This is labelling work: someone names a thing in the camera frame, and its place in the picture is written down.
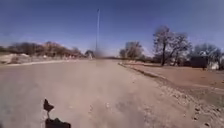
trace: curb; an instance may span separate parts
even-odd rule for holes
[[[153,77],[153,78],[161,78],[161,79],[167,80],[165,77],[160,76],[160,75],[155,74],[155,73],[149,73],[149,72],[145,72],[145,71],[133,68],[133,67],[128,67],[128,66],[126,66],[125,64],[122,64],[122,63],[118,63],[118,65],[120,65],[122,67],[125,67],[125,68],[128,68],[128,69],[135,70],[135,71],[137,71],[137,72],[139,72],[139,73],[141,73],[141,74],[143,74],[145,76],[149,76],[149,77]]]
[[[118,63],[118,65],[120,65],[122,67],[125,67],[125,68],[128,68],[128,69],[135,70],[135,71],[137,71],[137,72],[139,72],[139,73],[141,73],[145,76],[149,76],[149,77],[152,77],[152,78],[159,78],[159,79],[166,80],[168,82],[173,83],[169,79],[167,79],[167,78],[165,78],[161,75],[155,74],[155,73],[149,73],[149,72],[145,72],[145,71],[142,71],[142,70],[139,70],[139,69],[136,69],[136,68],[128,67],[128,66],[126,66],[125,64],[122,64],[122,63]],[[199,84],[194,84],[194,85],[195,85],[195,87],[204,88],[204,89],[211,89],[211,91],[220,91],[222,94],[224,93],[224,89],[221,89],[221,88],[210,87],[209,85],[199,85]]]

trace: dirt road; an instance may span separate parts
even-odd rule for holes
[[[44,128],[51,118],[72,128],[223,127],[223,113],[113,61],[77,61],[0,69],[3,128]]]

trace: roadside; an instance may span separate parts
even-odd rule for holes
[[[224,107],[224,73],[203,71],[189,67],[160,67],[144,63],[122,63],[163,85],[204,100],[217,107]]]

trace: tree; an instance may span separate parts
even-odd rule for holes
[[[162,55],[161,66],[166,62],[166,51],[173,41],[173,33],[166,26],[160,27],[154,33],[154,48],[156,54]]]
[[[141,57],[143,51],[142,45],[139,42],[127,42],[124,50],[130,59]]]
[[[81,57],[83,56],[82,55],[82,52],[77,48],[77,47],[73,47],[72,50],[71,50],[72,54],[77,56],[77,57]]]
[[[3,46],[0,46],[0,53],[1,52],[7,52],[7,49],[5,47],[3,47]]]
[[[169,58],[172,58],[173,54],[175,54],[175,60],[173,63],[173,65],[175,65],[179,59],[179,56],[191,48],[191,43],[187,40],[186,34],[177,33],[174,35],[174,40],[171,42],[170,47],[172,51]]]
[[[85,56],[86,56],[86,57],[95,57],[94,51],[92,51],[92,50],[87,50],[87,51],[85,52]]]
[[[125,51],[125,49],[121,49],[120,52],[119,52],[119,55],[123,59],[126,58],[126,51]]]
[[[190,52],[190,56],[205,56],[208,60],[208,64],[211,62],[218,62],[221,67],[221,57],[223,53],[217,46],[209,43],[198,44]]]

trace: bare tree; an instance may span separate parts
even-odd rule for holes
[[[154,49],[156,54],[162,55],[161,66],[166,62],[166,51],[173,41],[173,33],[166,26],[162,26],[154,33]]]
[[[126,51],[125,51],[125,49],[121,49],[120,52],[119,52],[119,55],[123,59],[126,58]]]
[[[177,63],[177,60],[179,59],[179,56],[189,50],[191,48],[191,43],[187,40],[187,36],[186,34],[183,33],[177,33],[174,35],[174,40],[173,42],[171,42],[170,47],[171,47],[171,53],[169,55],[169,58],[173,57],[174,55],[174,63],[173,65],[175,65]]]
[[[143,48],[139,42],[127,42],[124,50],[128,58],[136,59],[141,57]]]

